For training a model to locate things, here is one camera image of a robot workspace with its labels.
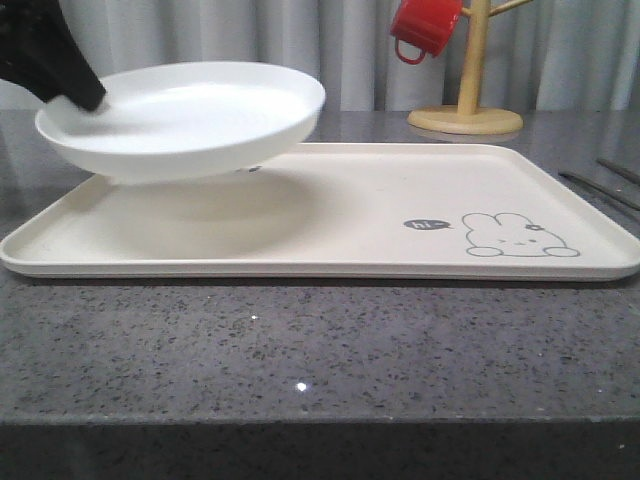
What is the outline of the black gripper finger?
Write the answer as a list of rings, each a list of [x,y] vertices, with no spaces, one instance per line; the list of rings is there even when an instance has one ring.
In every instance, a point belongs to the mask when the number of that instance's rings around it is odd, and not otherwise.
[[[1,3],[1,78],[44,102],[62,95],[89,112],[106,95],[57,1]]]

